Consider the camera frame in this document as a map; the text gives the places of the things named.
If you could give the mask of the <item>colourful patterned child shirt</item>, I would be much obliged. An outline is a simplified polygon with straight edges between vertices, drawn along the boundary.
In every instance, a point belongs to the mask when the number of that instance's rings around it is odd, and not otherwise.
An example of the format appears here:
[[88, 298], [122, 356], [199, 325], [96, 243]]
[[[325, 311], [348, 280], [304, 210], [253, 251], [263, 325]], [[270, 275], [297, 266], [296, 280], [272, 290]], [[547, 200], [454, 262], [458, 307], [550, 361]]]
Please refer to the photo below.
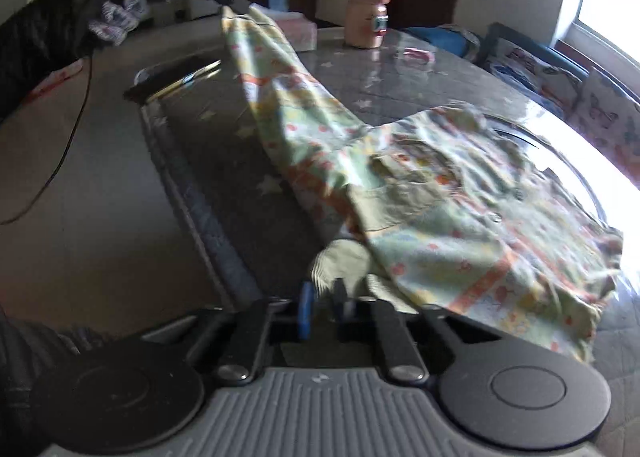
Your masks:
[[590, 362], [623, 236], [595, 220], [466, 102], [368, 125], [258, 9], [222, 32], [265, 152], [324, 248], [319, 295], [343, 279], [413, 313], [435, 304]]

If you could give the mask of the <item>white tissue box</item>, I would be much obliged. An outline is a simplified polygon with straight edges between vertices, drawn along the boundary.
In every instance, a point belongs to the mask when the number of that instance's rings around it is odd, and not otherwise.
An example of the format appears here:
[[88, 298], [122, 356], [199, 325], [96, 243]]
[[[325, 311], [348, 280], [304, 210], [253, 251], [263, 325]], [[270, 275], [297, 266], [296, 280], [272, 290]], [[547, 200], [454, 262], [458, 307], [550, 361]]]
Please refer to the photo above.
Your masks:
[[302, 13], [280, 12], [266, 8], [264, 14], [273, 20], [297, 53], [317, 49], [318, 27]]

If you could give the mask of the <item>pink cartoon water bottle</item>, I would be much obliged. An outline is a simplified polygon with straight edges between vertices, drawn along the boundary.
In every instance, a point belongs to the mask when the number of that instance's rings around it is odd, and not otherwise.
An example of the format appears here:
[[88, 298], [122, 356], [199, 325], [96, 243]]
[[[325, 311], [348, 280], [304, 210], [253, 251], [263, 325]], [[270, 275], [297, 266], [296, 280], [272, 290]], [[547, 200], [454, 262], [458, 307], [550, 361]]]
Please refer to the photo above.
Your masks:
[[380, 48], [387, 32], [386, 5], [390, 0], [348, 0], [344, 39], [349, 46], [362, 50]]

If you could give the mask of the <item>small pink wrapper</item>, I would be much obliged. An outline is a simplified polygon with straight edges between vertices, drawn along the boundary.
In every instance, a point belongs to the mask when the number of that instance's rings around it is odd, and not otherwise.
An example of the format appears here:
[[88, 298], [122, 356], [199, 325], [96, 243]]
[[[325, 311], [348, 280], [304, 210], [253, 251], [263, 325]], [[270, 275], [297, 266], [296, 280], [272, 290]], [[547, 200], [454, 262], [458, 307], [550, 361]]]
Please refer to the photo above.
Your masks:
[[406, 47], [402, 51], [402, 58], [408, 61], [420, 62], [421, 65], [431, 65], [435, 60], [435, 56], [430, 50], [420, 50], [420, 48], [414, 47]]

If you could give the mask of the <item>blue folded cloth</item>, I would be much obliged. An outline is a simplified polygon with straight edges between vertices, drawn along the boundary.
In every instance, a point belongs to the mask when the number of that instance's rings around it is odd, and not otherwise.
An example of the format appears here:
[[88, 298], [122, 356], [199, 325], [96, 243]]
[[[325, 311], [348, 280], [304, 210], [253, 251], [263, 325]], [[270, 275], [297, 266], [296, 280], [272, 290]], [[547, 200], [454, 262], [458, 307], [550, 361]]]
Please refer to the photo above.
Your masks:
[[478, 35], [455, 24], [442, 24], [438, 27], [408, 27], [404, 32], [468, 61], [475, 60], [482, 44]]

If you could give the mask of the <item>black round induction cooktop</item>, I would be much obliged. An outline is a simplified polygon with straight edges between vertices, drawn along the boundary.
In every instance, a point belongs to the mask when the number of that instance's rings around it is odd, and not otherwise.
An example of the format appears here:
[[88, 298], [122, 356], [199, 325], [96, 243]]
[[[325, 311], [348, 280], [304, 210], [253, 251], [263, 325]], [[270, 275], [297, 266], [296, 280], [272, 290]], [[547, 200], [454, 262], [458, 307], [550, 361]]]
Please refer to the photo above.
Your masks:
[[590, 216], [602, 223], [606, 222], [603, 206], [588, 180], [548, 140], [496, 114], [484, 113], [484, 117], [498, 135], [518, 144], [536, 168], [562, 185]]

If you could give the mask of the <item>butterfly print cushion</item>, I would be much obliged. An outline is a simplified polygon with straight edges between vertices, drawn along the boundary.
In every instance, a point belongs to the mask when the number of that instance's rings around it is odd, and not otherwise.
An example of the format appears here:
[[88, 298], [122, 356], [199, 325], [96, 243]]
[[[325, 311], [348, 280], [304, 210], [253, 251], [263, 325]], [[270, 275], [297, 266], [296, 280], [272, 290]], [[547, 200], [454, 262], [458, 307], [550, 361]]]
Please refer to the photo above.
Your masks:
[[567, 123], [639, 185], [639, 103], [592, 69]]
[[503, 39], [498, 41], [495, 53], [487, 57], [484, 68], [560, 119], [573, 109], [582, 85], [568, 70]]

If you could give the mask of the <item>blue sofa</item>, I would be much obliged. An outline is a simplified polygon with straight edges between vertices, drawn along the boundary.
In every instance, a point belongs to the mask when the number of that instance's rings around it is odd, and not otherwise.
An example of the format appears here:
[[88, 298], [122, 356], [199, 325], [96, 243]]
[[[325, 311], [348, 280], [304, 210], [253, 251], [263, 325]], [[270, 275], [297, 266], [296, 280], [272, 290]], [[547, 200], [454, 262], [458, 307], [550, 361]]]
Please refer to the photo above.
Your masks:
[[570, 56], [498, 22], [483, 36], [455, 24], [405, 32], [471, 61], [563, 120], [576, 110], [589, 76]]

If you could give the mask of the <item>window with metal frame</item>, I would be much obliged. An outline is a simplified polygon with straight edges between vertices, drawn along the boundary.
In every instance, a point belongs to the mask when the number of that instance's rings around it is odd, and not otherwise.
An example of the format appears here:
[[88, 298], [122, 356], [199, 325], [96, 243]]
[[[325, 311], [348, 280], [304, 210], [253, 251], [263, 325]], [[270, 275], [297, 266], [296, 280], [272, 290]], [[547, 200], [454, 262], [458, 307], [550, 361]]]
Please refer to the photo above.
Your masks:
[[639, 0], [579, 0], [565, 39], [581, 53], [604, 50], [639, 62]]

